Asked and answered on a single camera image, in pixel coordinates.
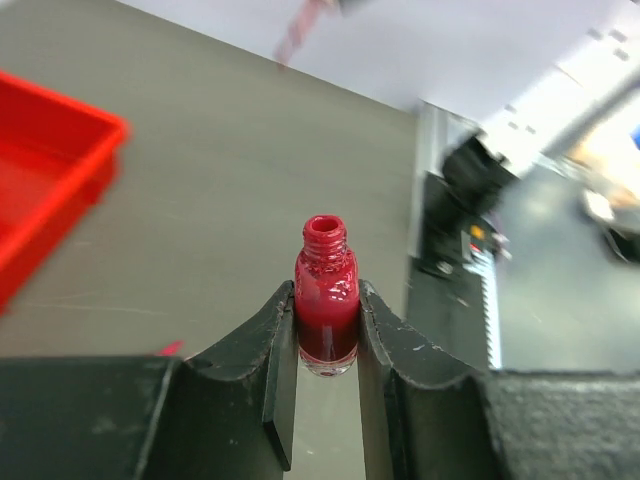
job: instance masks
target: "bottle base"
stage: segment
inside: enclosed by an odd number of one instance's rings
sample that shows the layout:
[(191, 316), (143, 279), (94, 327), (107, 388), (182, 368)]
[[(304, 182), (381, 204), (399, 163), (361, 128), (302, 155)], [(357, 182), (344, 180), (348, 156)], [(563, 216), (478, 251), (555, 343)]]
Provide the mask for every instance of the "bottle base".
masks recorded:
[(353, 365), (357, 354), (358, 345), (353, 347), (353, 350), (351, 350), (346, 357), (343, 357), (340, 360), (336, 360), (334, 362), (323, 362), (312, 357), (300, 348), (300, 359), (302, 360), (302, 363), (311, 373), (318, 375), (319, 377), (336, 377), (338, 375), (342, 375), (344, 372), (349, 370), (351, 365)]

